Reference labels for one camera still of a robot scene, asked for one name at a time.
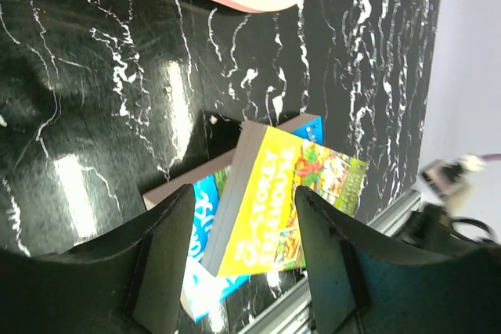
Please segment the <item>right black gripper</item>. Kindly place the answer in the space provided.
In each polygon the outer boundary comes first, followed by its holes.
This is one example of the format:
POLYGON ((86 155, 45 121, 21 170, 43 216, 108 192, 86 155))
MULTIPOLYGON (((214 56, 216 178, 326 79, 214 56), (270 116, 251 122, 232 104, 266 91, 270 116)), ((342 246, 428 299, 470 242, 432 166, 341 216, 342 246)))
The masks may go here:
POLYGON ((490 226, 468 217, 451 217, 435 204, 426 204, 412 211, 405 224, 395 233, 395 239, 429 252, 467 252, 483 245, 497 245, 496 234, 490 226), (485 232, 486 236, 472 239, 462 235, 455 224, 468 224, 485 232))

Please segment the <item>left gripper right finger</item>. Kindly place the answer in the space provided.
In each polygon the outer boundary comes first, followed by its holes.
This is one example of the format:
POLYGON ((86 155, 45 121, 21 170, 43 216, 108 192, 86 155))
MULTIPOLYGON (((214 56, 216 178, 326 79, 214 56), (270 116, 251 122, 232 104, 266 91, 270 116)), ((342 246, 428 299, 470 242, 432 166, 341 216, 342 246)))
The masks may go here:
POLYGON ((500 330, 500 246, 429 252, 384 235, 299 187, 296 205, 306 269, 347 242, 368 304, 340 332, 497 333, 500 330))

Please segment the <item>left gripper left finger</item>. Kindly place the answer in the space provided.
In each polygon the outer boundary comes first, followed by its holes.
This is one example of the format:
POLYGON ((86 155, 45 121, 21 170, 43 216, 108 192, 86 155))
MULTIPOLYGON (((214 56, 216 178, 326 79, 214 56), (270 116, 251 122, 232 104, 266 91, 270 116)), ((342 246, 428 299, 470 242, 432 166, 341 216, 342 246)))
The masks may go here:
POLYGON ((65 253, 1 251, 3 333, 173 333, 195 207, 182 185, 65 253))

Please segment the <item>yellow-green 65-storey treehouse book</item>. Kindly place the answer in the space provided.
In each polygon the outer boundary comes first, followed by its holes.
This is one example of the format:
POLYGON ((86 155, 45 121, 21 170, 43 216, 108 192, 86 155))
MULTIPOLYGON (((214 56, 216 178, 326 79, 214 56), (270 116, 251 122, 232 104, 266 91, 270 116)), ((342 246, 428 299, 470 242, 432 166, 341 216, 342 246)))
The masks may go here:
POLYGON ((305 268, 297 188, 351 216, 368 167, 277 127, 244 122, 201 264, 225 278, 305 268))

